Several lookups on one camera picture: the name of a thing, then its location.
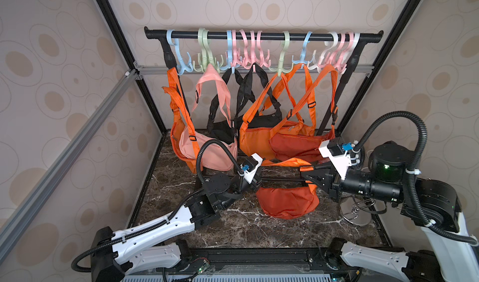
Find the dark orange crossbody bag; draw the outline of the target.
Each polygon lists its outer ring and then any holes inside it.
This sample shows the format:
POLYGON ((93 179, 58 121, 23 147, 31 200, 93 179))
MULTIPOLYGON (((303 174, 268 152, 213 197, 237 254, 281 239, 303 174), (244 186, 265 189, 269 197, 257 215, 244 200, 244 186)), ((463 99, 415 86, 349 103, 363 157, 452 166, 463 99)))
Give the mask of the dark orange crossbody bag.
POLYGON ((293 157, 302 159, 307 162, 317 162, 324 159, 319 151, 321 143, 330 141, 335 138, 335 123, 337 119, 338 107, 335 102, 336 90, 338 84, 338 72, 333 65, 326 65, 319 73, 315 81, 311 80, 308 71, 305 72, 306 81, 310 82, 310 87, 306 88, 305 95, 293 109, 288 111, 287 116, 269 132, 269 144, 273 150, 274 157, 281 161, 286 161, 293 157), (311 97, 315 87, 326 76, 331 75, 332 99, 330 104, 330 112, 333 117, 331 130, 325 136, 307 136, 299 133, 293 134, 292 128, 286 127, 290 117, 295 116, 307 105, 309 109, 316 107, 316 100, 311 97))
POLYGON ((263 212, 270 217, 291 220, 313 212, 319 205, 318 186, 306 179, 306 185, 297 188, 264 188, 256 191, 263 212))

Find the pink crossbody bag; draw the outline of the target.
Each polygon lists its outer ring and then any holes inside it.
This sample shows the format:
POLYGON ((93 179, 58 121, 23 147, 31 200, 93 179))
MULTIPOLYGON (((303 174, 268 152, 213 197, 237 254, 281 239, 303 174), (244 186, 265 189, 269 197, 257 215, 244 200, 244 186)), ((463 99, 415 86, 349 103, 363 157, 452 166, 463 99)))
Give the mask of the pink crossbody bag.
MULTIPOLYGON (((196 100, 198 101, 202 95, 202 87, 204 83, 213 81, 215 83, 218 95, 218 109, 222 112, 227 121, 232 120, 232 115, 230 111, 231 106, 231 95, 227 87, 226 82, 220 76, 216 69, 213 66, 207 66, 207 70, 204 72, 202 77, 198 80, 195 91, 196 91, 196 100)), ((196 140, 199 143, 200 150, 202 146, 208 144, 203 151, 201 157, 201 168, 209 168, 216 171, 229 171, 234 165, 233 162, 237 158, 238 145, 236 141, 233 141, 231 144, 225 143, 217 138, 212 138, 205 136, 199 132, 196 132, 196 140)), ((190 140, 187 140, 187 129, 183 131, 183 134, 180 139, 180 150, 181 153, 188 158, 193 158, 193 149, 190 147, 193 143, 193 136, 190 136, 190 140)))

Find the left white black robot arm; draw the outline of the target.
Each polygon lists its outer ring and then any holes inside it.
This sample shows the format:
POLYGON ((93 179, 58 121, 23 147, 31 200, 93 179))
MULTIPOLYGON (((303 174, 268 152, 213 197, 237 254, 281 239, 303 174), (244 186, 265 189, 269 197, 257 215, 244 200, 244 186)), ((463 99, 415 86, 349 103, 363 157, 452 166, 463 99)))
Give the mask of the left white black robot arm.
POLYGON ((210 225, 220 219, 223 210, 241 199, 244 192, 257 190, 262 163, 263 158, 254 153, 239 164, 223 142, 207 141, 196 158, 197 179, 202 185, 199 189, 186 196, 172 212, 146 224, 116 232, 110 227, 100 229, 92 247, 75 257, 71 268, 90 273, 94 282, 121 281, 145 257, 158 256, 157 244, 210 225), (236 176, 229 178, 217 173, 209 179, 203 177, 202 158, 211 145, 217 145, 227 155, 236 176))

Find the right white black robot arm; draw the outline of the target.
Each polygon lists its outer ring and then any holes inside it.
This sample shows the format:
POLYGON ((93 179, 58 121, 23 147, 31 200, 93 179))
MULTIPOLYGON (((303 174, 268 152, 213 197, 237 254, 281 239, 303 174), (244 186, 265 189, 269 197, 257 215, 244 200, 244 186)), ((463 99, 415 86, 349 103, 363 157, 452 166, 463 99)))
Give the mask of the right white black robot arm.
POLYGON ((319 146, 327 162, 300 168, 301 177, 321 188, 332 200, 344 193, 386 206, 399 207, 423 231, 431 250, 390 252, 335 238, 319 258, 332 270, 355 267, 402 282, 476 282, 479 279, 479 241, 467 232, 456 190, 449 184, 424 179, 419 170, 427 144, 424 121, 409 111, 389 112, 375 120, 357 143, 336 138, 319 146), (370 156, 365 142, 386 120, 404 118, 417 128, 414 150, 393 141, 377 146, 370 156))

